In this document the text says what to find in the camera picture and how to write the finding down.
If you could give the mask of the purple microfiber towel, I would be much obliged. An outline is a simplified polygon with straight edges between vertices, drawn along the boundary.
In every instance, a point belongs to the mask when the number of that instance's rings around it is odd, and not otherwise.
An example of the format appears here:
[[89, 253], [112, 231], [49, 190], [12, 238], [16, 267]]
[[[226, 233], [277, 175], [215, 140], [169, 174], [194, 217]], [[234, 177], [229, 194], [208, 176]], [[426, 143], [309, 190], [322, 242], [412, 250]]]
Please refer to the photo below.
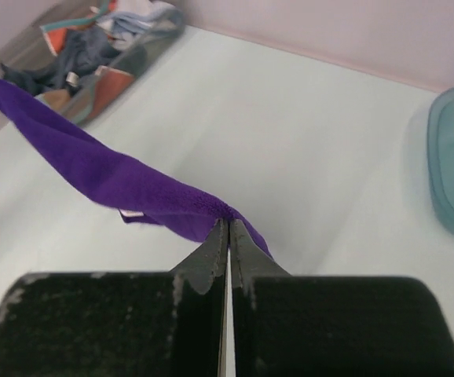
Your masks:
[[32, 95], [0, 79], [0, 112], [71, 186], [125, 222], [161, 225], [203, 242], [218, 219], [244, 216], [221, 199], [114, 151]]

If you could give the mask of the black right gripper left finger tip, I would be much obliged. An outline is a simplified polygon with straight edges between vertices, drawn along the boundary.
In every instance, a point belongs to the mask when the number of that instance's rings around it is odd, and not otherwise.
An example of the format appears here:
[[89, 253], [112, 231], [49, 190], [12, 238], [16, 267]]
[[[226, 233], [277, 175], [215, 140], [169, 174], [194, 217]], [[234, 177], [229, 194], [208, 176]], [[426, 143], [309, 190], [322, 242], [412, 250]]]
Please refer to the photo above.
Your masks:
[[31, 273], [0, 304], [0, 376], [223, 376], [228, 225], [167, 272]]

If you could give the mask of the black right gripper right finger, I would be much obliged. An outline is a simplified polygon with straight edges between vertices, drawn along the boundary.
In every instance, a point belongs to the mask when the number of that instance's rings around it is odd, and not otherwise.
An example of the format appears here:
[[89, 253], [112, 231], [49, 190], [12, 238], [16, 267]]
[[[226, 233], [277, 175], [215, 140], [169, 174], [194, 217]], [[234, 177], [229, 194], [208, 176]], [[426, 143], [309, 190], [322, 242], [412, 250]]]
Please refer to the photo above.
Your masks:
[[441, 307], [408, 276], [293, 276], [229, 226], [238, 376], [454, 376]]

